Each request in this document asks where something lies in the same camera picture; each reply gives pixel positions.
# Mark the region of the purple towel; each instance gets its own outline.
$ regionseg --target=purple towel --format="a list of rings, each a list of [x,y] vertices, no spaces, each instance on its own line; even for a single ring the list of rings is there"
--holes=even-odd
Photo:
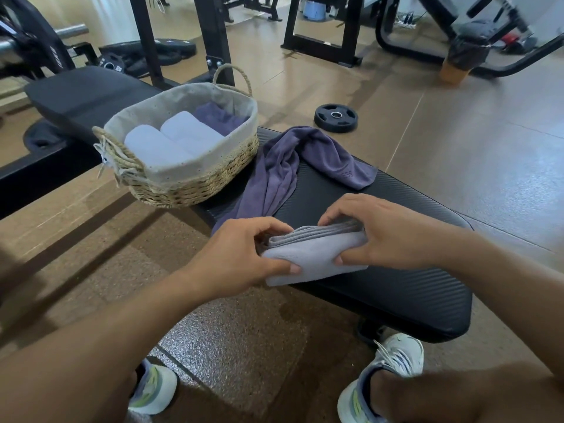
[[[194,110],[194,117],[223,136],[229,135],[237,127],[249,120],[249,116],[245,118],[237,117],[226,112],[213,102],[205,103],[196,108]]]
[[[377,168],[356,160],[319,129],[291,127],[259,149],[254,173],[235,207],[214,226],[230,218],[273,215],[296,189],[302,157],[313,168],[355,190],[374,182]]]

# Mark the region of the rolled white towel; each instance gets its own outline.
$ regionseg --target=rolled white towel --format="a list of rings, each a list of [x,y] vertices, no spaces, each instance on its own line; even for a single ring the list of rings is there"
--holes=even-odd
[[[225,139],[187,111],[181,111],[165,121],[161,132],[195,158],[208,153]]]
[[[149,125],[139,125],[125,136],[125,146],[148,167],[167,167],[186,163],[194,156]]]

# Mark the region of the brown tile floor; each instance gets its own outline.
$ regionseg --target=brown tile floor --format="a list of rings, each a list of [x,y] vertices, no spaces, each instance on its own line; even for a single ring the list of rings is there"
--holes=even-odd
[[[32,1],[54,26],[86,22],[96,45],[135,38],[126,0]],[[199,35],[191,0],[169,1],[167,15],[151,12],[155,34]],[[492,240],[564,270],[561,56],[497,82],[469,78],[448,88],[433,66],[378,49],[373,30],[359,37],[362,66],[346,69],[279,49],[285,25],[258,17],[229,27],[233,61],[250,76],[263,126],[312,125],[318,105],[349,104],[359,128],[334,135],[349,151],[464,214]],[[297,30],[338,42],[338,25],[299,21]],[[435,35],[423,31],[413,44]],[[196,42],[200,53],[166,67],[168,77],[205,71]],[[36,118],[30,109],[4,119],[0,163],[25,152],[21,134]],[[97,174],[0,221],[0,356],[158,280],[205,243],[209,229],[190,210],[145,206],[116,189],[109,172]],[[371,358],[351,334],[355,322],[291,288],[202,306],[151,353],[182,381],[174,405],[153,420],[336,421],[340,391]],[[426,345],[426,354],[429,370],[536,360],[477,300],[469,333]]]

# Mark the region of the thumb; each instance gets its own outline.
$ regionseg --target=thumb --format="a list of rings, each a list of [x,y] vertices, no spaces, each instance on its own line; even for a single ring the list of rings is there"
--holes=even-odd
[[[369,266],[370,263],[370,248],[368,244],[342,251],[341,255],[335,258],[335,264],[338,266]]]
[[[301,273],[300,266],[285,259],[261,257],[263,277],[297,275]]]

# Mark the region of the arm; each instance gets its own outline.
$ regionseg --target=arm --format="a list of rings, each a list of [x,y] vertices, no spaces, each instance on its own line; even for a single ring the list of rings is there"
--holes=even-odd
[[[364,223],[368,243],[337,264],[439,267],[466,284],[557,377],[564,377],[564,275],[455,227],[365,194],[346,194],[319,220]]]
[[[183,269],[4,359],[2,421],[90,421],[187,313],[215,298],[241,293],[265,277],[299,271],[255,251],[257,235],[290,231],[273,218],[229,220]]]

